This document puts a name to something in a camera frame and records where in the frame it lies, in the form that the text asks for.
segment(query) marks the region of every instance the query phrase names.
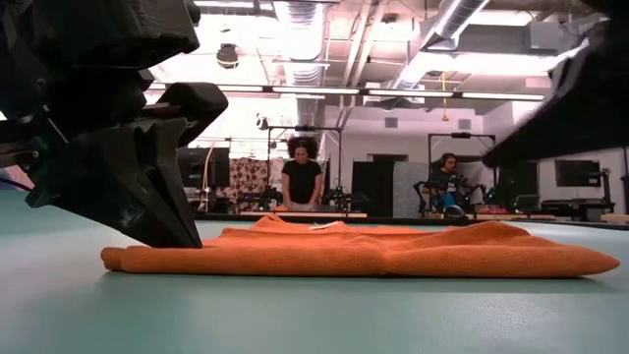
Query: ductwork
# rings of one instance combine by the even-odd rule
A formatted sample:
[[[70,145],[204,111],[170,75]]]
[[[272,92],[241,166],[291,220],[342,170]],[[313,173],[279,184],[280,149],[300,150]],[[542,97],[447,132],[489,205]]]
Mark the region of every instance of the ductwork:
[[[425,50],[443,40],[457,37],[469,24],[474,14],[482,10],[489,0],[443,0],[437,14],[430,19],[432,26],[422,34],[420,51],[400,75],[391,82],[390,89],[413,89],[431,70],[430,60],[436,57]]]
[[[318,87],[323,84],[323,67],[308,64],[323,51],[325,5],[314,2],[274,2],[275,13],[286,35],[288,59],[303,64],[285,65],[286,85]],[[297,124],[322,126],[318,99],[297,98]]]
[[[203,15],[221,16],[256,16],[275,19],[275,12],[270,2],[254,2],[252,7],[243,7],[242,3],[231,1],[195,1]]]

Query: ceiling light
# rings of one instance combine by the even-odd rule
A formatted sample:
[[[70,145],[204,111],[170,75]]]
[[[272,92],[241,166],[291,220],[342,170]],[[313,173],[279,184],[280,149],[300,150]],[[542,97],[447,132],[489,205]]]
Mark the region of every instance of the ceiling light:
[[[253,9],[253,1],[195,1],[195,5],[200,7],[220,7],[220,8],[239,8],[239,9]],[[261,10],[273,11],[273,6],[270,3],[260,3],[259,8]]]
[[[325,99],[324,94],[280,93],[280,98]]]
[[[539,13],[522,10],[481,10],[472,16],[469,25],[522,27],[534,21],[534,16]]]
[[[262,92],[262,87],[260,86],[219,85],[218,88],[225,92]]]
[[[463,92],[463,98],[542,101],[543,94]]]
[[[370,95],[395,96],[395,97],[439,97],[450,98],[452,92],[426,91],[426,90],[402,90],[402,89],[370,89]]]
[[[299,88],[299,87],[275,87],[277,93],[313,93],[313,94],[358,94],[357,88]]]
[[[165,89],[166,89],[166,84],[153,83],[153,84],[150,84],[150,86],[148,87],[148,89],[159,89],[159,90],[165,90]]]
[[[443,71],[485,75],[546,75],[553,56],[464,53],[453,57]]]
[[[236,54],[236,44],[221,43],[220,49],[216,52],[216,62],[225,69],[238,68],[238,54]]]

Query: woman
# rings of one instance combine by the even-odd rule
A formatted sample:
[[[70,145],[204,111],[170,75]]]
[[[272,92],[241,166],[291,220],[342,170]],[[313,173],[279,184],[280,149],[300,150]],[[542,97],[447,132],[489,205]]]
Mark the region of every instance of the woman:
[[[317,162],[318,146],[314,138],[293,137],[288,141],[288,154],[293,160],[282,169],[284,205],[292,211],[314,211],[323,184]]]

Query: teal table surface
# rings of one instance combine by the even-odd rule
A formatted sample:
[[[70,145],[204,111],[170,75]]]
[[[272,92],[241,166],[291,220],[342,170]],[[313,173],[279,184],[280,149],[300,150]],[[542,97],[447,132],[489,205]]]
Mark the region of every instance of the teal table surface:
[[[0,193],[0,353],[622,353],[629,266],[583,279],[271,278],[109,273],[134,241]],[[204,237],[225,226],[200,222]],[[629,233],[521,224],[629,265]]]

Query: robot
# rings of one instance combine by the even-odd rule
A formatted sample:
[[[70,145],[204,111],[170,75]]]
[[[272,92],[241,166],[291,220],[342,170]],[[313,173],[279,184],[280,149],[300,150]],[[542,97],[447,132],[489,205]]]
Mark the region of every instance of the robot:
[[[552,72],[553,94],[489,150],[488,167],[629,145],[629,12],[617,0],[583,0],[607,15],[582,38],[588,46]]]
[[[610,20],[555,70],[554,94],[486,154],[486,165],[629,143],[620,109],[629,91],[627,10],[621,1],[584,1]],[[27,203],[151,247],[201,247],[176,150],[227,99],[212,84],[185,83],[154,106],[143,96],[154,80],[148,68],[199,47],[199,8],[189,0],[0,0],[0,18],[0,110],[8,118],[0,122],[0,167],[19,165],[30,177]]]
[[[200,44],[184,0],[0,0],[0,166],[56,206],[151,247],[199,248],[176,151],[227,108],[212,84],[147,106],[148,68]]]

